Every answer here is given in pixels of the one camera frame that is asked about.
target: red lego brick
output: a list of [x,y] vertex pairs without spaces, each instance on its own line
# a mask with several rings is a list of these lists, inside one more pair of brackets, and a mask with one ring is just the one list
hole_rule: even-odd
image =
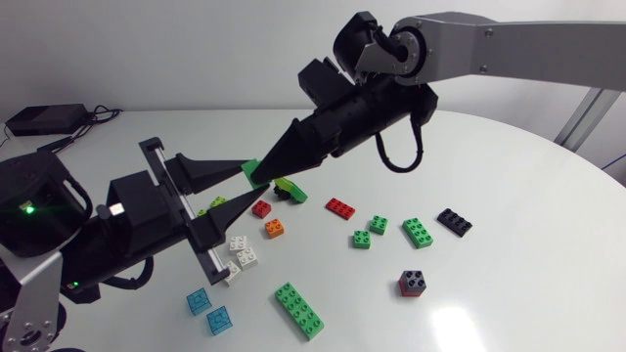
[[404,282],[402,280],[399,280],[398,284],[400,284],[400,294],[402,294],[403,297],[419,297],[422,295],[421,292],[409,292],[405,288]]
[[331,199],[331,201],[326,204],[326,208],[344,218],[345,220],[350,219],[350,217],[354,215],[354,212],[356,211],[352,206],[345,204],[342,201],[337,200],[336,198]]
[[272,211],[272,205],[266,203],[263,200],[258,201],[253,207],[252,207],[252,213],[258,217],[260,217],[261,219],[263,219],[264,217],[267,216],[267,214],[270,213],[270,211]]

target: white wall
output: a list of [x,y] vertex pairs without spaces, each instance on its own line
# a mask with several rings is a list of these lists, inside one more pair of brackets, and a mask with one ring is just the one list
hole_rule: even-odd
[[[2,0],[0,120],[28,105],[74,102],[126,110],[312,108],[297,73],[331,56],[338,31],[363,10],[387,29],[443,11],[500,22],[626,21],[622,0]],[[487,77],[432,87],[443,110],[549,139],[587,91]],[[622,115],[626,107],[615,110]],[[625,127],[621,119],[612,130]],[[599,162],[625,149],[616,140],[586,156]]]

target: black box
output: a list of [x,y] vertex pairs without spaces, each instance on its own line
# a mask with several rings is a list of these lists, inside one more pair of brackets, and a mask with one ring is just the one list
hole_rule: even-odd
[[82,104],[28,107],[7,121],[16,136],[72,134],[89,117]]

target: silver metal arm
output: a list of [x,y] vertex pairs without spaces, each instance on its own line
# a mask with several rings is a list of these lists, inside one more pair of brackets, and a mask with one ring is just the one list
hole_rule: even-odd
[[399,62],[374,42],[363,50],[357,76],[390,73],[416,85],[482,74],[626,91],[626,22],[498,23],[442,13],[399,21],[391,39],[417,43],[405,46],[417,56]]

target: light blue lego brick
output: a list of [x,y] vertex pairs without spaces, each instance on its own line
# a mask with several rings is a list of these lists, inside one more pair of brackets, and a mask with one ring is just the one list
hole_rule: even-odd
[[192,311],[192,314],[195,316],[211,307],[211,302],[208,300],[204,288],[188,295],[187,303],[189,304],[189,309]]
[[206,319],[208,320],[208,325],[214,335],[233,326],[233,323],[231,323],[231,319],[228,316],[228,312],[226,311],[226,307],[224,306],[208,313],[206,315]]

